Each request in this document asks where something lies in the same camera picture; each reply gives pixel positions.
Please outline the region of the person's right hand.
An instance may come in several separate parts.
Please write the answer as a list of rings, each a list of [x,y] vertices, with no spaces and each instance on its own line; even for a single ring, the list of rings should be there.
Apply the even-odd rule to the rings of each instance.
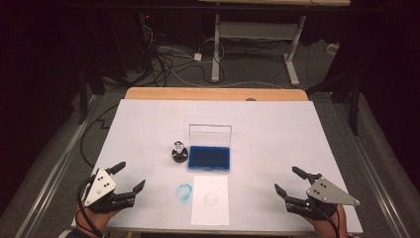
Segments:
[[[328,220],[314,220],[305,218],[313,227],[319,238],[336,238],[336,231]],[[337,206],[337,212],[331,220],[339,231],[339,238],[348,238],[347,215],[342,205]]]

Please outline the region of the white board table cover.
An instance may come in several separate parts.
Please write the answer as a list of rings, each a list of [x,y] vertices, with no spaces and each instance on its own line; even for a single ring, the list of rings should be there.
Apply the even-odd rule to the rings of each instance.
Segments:
[[[194,172],[171,157],[189,141],[190,124],[231,125],[228,173]],[[286,211],[274,185],[304,197],[308,181],[293,167],[345,185],[312,102],[133,100],[120,102],[97,167],[127,165],[114,180],[119,192],[143,179],[133,207],[117,214],[111,230],[219,234],[309,234],[311,226]],[[228,178],[228,225],[191,223],[196,176]]]

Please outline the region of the person's left hand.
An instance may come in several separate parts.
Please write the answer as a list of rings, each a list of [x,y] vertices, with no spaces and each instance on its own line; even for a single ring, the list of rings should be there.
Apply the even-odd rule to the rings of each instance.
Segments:
[[[90,220],[93,226],[101,232],[106,230],[108,222],[112,219],[112,217],[119,213],[119,210],[112,211],[109,213],[94,213],[89,207],[83,207],[83,211],[85,212],[87,218]],[[89,226],[83,214],[80,212],[79,205],[76,206],[76,214],[74,219],[76,221],[75,228],[77,230],[85,233],[90,238],[98,238],[93,233],[93,229]]]

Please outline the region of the white paper sheet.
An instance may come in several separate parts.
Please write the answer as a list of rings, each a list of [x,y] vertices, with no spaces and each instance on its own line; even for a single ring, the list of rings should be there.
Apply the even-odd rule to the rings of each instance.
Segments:
[[[196,176],[191,211],[193,225],[228,225],[229,192],[225,176]]]

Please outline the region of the black stand legs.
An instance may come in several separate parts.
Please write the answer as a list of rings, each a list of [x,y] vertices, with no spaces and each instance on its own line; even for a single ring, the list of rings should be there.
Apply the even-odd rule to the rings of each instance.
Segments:
[[[78,92],[79,92],[79,119],[81,125],[88,114],[88,94],[87,88],[90,88],[95,95],[103,95],[105,87],[102,82],[100,68],[96,65],[82,66],[78,72]]]
[[[349,126],[355,136],[359,135],[358,115],[361,74],[362,72],[355,67],[349,67],[305,90],[307,95],[311,95],[318,91],[331,92],[331,100],[333,103],[348,102],[350,105]]]

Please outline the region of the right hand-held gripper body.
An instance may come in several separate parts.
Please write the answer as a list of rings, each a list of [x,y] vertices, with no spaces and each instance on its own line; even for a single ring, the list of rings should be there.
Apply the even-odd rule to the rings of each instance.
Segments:
[[[306,190],[307,199],[284,195],[286,210],[314,220],[327,220],[337,210],[338,204],[359,206],[358,199],[343,191],[321,175],[307,175],[311,186]]]

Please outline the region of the wooden table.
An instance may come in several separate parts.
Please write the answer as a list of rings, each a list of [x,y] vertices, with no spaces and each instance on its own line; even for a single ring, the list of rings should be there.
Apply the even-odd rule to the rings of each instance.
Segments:
[[[217,100],[246,101],[307,101],[308,96],[301,89],[266,88],[192,88],[192,87],[132,87],[126,99],[151,100]]]

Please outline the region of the black stamp with clear knob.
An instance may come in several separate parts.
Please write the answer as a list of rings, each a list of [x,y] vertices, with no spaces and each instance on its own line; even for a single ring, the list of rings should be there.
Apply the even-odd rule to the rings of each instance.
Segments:
[[[176,141],[173,144],[172,156],[174,158],[187,158],[188,157],[188,151],[182,142]]]

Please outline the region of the white desk frame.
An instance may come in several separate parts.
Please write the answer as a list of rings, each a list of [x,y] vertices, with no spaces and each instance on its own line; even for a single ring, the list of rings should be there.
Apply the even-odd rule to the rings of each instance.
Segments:
[[[320,7],[322,10],[326,8],[348,7],[350,0],[200,0],[202,2],[211,3],[213,7],[227,7],[229,4],[240,7],[267,7],[273,10],[275,7],[302,7],[304,10],[310,10]],[[306,14],[300,14],[298,19],[293,23],[263,23],[261,20],[252,20],[247,17],[245,20],[229,20],[221,19],[221,15],[215,15],[214,25],[214,42],[211,81],[220,82],[222,76],[221,59],[225,52],[221,40],[222,39],[251,39],[251,40],[287,40],[291,41],[290,50],[282,55],[283,64],[285,66],[288,78],[292,86],[300,84],[296,74],[293,57],[300,40],[301,33],[304,28]]]

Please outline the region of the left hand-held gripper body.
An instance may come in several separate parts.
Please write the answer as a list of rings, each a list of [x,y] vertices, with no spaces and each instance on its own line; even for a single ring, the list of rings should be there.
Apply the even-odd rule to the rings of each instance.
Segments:
[[[119,169],[98,169],[82,199],[82,205],[89,207],[94,213],[110,213],[135,204],[136,193],[134,191],[117,194],[114,192],[116,183],[112,175]]]

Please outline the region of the dark equipment with red light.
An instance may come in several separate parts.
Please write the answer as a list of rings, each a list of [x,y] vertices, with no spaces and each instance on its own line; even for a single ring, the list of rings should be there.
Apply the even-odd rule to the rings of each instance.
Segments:
[[[147,66],[147,50],[152,32],[143,13],[120,13],[112,16],[112,29],[124,70]]]

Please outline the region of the aluminium floor rail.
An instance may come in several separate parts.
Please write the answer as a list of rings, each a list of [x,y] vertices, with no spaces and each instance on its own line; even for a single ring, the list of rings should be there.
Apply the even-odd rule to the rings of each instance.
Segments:
[[[33,238],[35,236],[71,162],[76,144],[87,128],[101,99],[102,97],[97,95],[89,97],[88,112],[83,119],[81,119],[80,105],[77,104],[68,120],[52,137],[31,167],[24,179],[20,193],[27,196],[24,201],[28,201],[30,198],[34,201],[15,238]]]
[[[368,117],[361,116],[359,135],[349,126],[346,109],[341,104],[335,110],[342,121],[351,145],[356,150],[355,161],[362,172],[362,179],[351,186],[359,194],[362,205],[357,209],[361,216],[365,237],[413,238],[410,231],[409,210],[411,183],[401,165],[394,158],[383,134],[371,122],[371,128],[363,125]]]

